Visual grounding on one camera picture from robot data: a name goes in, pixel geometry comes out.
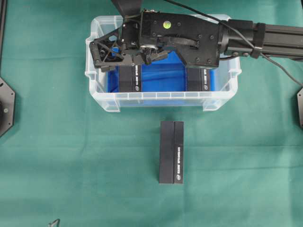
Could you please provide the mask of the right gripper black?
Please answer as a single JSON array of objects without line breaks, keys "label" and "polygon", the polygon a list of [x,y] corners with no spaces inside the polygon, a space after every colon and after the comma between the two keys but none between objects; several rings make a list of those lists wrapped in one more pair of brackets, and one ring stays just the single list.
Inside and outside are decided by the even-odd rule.
[{"label": "right gripper black", "polygon": [[185,14],[141,12],[142,0],[111,2],[124,24],[121,32],[118,28],[89,43],[94,68],[111,71],[134,66],[130,54],[141,55],[142,61],[150,64],[167,52],[175,52],[187,68],[219,66],[219,24]]}]

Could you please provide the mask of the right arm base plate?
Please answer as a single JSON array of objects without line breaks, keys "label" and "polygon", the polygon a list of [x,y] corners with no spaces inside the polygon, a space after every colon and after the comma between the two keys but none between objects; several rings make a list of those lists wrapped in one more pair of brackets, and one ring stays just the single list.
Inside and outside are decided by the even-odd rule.
[{"label": "right arm base plate", "polygon": [[292,122],[303,129],[303,88],[296,91],[290,98],[290,111]]}]

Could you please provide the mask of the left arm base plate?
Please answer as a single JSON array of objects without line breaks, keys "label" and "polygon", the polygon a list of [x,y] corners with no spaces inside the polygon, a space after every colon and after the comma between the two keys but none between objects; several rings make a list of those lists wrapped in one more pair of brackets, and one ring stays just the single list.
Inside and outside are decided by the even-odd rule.
[{"label": "left arm base plate", "polygon": [[14,125],[15,91],[0,78],[0,136]]}]

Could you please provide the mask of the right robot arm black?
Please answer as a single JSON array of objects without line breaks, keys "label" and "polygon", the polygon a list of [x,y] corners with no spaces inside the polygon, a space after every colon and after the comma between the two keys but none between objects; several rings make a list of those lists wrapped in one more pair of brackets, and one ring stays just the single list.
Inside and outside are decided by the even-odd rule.
[{"label": "right robot arm black", "polygon": [[141,10],[139,0],[115,0],[123,23],[89,43],[95,68],[149,65],[175,52],[187,68],[215,69],[232,57],[303,59],[303,30],[245,20],[222,20]]}]

